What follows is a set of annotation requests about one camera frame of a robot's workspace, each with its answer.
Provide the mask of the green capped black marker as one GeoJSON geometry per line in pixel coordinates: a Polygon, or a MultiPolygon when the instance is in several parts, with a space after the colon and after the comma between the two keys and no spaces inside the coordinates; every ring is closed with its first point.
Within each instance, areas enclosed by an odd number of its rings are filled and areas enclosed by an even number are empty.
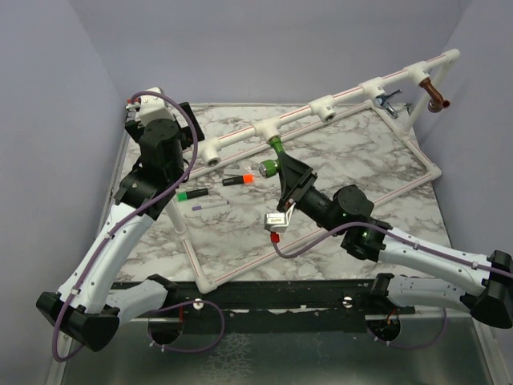
{"type": "Polygon", "coordinates": [[[208,195],[207,188],[198,188],[194,190],[188,190],[184,192],[179,192],[176,197],[178,201],[188,201],[191,199],[195,199],[198,197],[205,197],[208,195]]]}

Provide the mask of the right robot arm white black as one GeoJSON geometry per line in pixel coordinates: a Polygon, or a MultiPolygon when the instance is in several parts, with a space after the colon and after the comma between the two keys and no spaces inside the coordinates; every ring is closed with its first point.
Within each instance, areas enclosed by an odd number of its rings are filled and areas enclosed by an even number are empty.
{"type": "Polygon", "coordinates": [[[403,265],[430,275],[457,291],[456,302],[488,326],[512,327],[512,257],[496,250],[490,255],[463,252],[424,241],[372,218],[374,203],[356,185],[332,197],[315,186],[316,173],[285,151],[277,151],[281,196],[277,209],[297,209],[359,260],[403,265]]]}

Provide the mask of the orange capped black marker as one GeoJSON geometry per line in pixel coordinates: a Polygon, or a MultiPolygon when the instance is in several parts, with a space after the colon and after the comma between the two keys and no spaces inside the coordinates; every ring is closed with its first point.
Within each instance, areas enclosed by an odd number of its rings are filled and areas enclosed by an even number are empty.
{"type": "Polygon", "coordinates": [[[230,176],[229,178],[225,178],[222,180],[223,186],[232,186],[232,185],[240,185],[240,184],[249,184],[254,181],[253,174],[244,174],[238,176],[230,176]]]}

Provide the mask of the green water faucet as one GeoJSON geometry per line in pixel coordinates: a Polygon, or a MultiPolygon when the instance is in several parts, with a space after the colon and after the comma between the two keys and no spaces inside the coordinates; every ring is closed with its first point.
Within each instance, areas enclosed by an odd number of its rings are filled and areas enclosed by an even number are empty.
{"type": "Polygon", "coordinates": [[[266,179],[279,173],[281,170],[280,155],[285,152],[282,140],[279,136],[271,138],[269,140],[269,146],[274,150],[277,157],[274,160],[263,160],[259,163],[258,167],[260,175],[266,179]]]}

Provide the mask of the grey metal faucet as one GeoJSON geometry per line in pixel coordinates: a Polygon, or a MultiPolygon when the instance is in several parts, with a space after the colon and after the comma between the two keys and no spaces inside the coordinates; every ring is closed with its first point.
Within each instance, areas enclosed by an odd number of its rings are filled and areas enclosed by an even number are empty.
{"type": "Polygon", "coordinates": [[[389,94],[381,93],[379,95],[374,96],[372,99],[373,105],[376,108],[382,109],[385,111],[392,119],[397,119],[399,117],[398,111],[391,105],[390,101],[396,96],[402,93],[401,89],[397,89],[394,92],[389,94]]]}

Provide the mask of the white pvc pipe frame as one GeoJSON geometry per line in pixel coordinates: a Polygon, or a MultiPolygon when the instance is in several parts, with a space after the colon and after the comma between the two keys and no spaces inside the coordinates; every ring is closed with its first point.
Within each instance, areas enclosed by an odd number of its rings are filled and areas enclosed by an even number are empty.
{"type": "Polygon", "coordinates": [[[141,251],[167,279],[194,282],[206,292],[230,281],[360,279],[397,272],[395,265],[351,257],[335,237],[295,260],[273,251],[263,219],[277,206],[279,180],[261,176],[232,186],[223,186],[222,180],[230,177],[224,175],[229,164],[274,158],[269,146],[274,136],[290,156],[316,171],[316,188],[325,195],[356,184],[374,203],[378,218],[398,222],[411,209],[423,222],[420,233],[447,243],[432,188],[442,171],[421,150],[413,130],[430,97],[423,95],[412,110],[394,105],[397,119],[376,108],[372,99],[404,83],[424,91],[419,83],[427,77],[438,87],[458,56],[453,49],[302,107],[198,107],[205,140],[197,152],[185,152],[195,164],[185,188],[206,185],[211,193],[207,204],[230,205],[194,212],[191,202],[172,201],[159,223],[165,231],[163,250],[141,243],[141,251]]]}

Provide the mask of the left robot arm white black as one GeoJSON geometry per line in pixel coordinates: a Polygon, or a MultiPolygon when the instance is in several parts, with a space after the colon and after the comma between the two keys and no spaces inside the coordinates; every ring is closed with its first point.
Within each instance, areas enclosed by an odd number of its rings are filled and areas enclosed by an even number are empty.
{"type": "Polygon", "coordinates": [[[93,245],[74,273],[55,291],[43,292],[36,307],[54,327],[89,350],[101,351],[121,325],[147,312],[172,314],[176,286],[153,274],[127,290],[112,285],[139,239],[173,198],[185,172],[182,151],[204,139],[190,104],[180,104],[188,124],[180,126],[167,104],[145,95],[138,120],[125,129],[140,156],[120,181],[115,202],[93,245]]]}

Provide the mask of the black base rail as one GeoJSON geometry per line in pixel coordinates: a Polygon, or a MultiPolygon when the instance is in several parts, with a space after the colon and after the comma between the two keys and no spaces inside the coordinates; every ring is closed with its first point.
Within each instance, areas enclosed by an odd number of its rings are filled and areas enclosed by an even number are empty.
{"type": "Polygon", "coordinates": [[[202,294],[194,282],[174,282],[162,310],[143,313],[162,318],[185,334],[276,334],[366,332],[366,317],[412,314],[387,298],[383,278],[313,281],[228,282],[202,294]]]}

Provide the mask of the clear plastic bag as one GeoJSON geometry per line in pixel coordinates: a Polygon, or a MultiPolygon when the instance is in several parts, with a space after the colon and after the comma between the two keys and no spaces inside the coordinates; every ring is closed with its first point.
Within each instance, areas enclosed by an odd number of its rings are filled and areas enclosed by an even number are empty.
{"type": "Polygon", "coordinates": [[[248,161],[241,161],[229,164],[224,167],[224,175],[226,176],[243,176],[253,175],[254,177],[261,177],[258,163],[248,161]]]}

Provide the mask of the brown copper faucet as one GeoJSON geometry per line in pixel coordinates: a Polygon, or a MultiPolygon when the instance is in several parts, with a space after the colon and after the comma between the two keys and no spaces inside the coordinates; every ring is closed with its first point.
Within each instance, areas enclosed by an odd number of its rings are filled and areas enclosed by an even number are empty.
{"type": "Polygon", "coordinates": [[[419,83],[420,88],[422,88],[430,97],[430,100],[427,104],[427,109],[431,113],[439,113],[444,109],[447,109],[451,102],[448,99],[445,99],[442,94],[436,89],[433,85],[430,77],[425,78],[419,83]]]}

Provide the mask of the purple capped white pen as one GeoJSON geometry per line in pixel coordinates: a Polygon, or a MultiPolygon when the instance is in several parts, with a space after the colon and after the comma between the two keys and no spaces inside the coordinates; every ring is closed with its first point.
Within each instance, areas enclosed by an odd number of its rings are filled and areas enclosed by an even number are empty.
{"type": "Polygon", "coordinates": [[[208,203],[208,204],[195,205],[192,207],[192,211],[195,212],[195,211],[200,211],[200,210],[205,210],[205,209],[214,209],[214,208],[223,207],[226,205],[230,205],[229,201],[217,201],[217,202],[212,202],[212,203],[208,203]]]}

